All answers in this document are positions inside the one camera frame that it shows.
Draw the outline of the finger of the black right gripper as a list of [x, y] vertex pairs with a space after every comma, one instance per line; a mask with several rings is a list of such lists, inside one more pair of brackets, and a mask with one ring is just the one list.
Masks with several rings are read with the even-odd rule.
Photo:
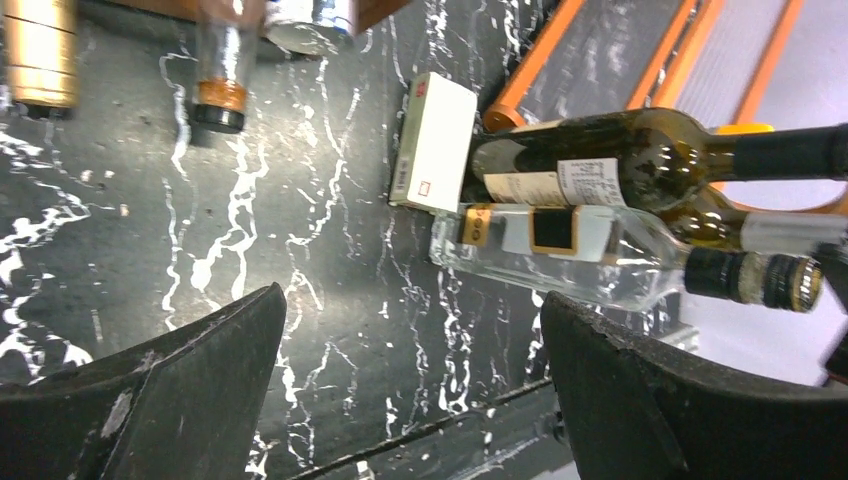
[[847, 246], [822, 243], [816, 247], [813, 257], [819, 262], [833, 300], [825, 312], [836, 315], [839, 305], [841, 319], [833, 320], [840, 329], [834, 334], [828, 350], [822, 357], [825, 374], [822, 386], [847, 385]]

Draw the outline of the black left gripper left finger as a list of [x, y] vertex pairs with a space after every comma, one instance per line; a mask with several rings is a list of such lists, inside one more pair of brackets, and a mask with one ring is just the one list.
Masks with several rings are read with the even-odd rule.
[[5, 479], [238, 479], [274, 369], [277, 284], [177, 330], [1, 390]]

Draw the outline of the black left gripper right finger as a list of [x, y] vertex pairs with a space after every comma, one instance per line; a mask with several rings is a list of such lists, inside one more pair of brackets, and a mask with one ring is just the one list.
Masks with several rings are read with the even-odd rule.
[[540, 310], [584, 479], [843, 479], [847, 394], [727, 367], [558, 292]]

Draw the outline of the dark labelled wine bottle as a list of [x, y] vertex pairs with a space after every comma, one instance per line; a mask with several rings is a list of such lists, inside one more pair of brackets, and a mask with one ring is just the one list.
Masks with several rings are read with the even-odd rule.
[[676, 238], [700, 247], [810, 255], [821, 244], [847, 244], [844, 215], [744, 211], [712, 187], [659, 218]]

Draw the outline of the clear whisky bottle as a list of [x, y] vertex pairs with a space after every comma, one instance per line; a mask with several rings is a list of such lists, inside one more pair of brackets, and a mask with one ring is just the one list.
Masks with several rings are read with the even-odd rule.
[[436, 215], [429, 256], [444, 268], [628, 311], [687, 292], [806, 313], [824, 281], [809, 256], [692, 246], [628, 207], [464, 204]]

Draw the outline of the dark green wine bottle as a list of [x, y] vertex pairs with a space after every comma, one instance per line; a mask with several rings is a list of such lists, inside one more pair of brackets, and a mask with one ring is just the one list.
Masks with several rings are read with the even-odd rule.
[[847, 127], [718, 135], [669, 108], [561, 119], [476, 137], [479, 180], [552, 174], [568, 205], [674, 208], [712, 182], [844, 180]]

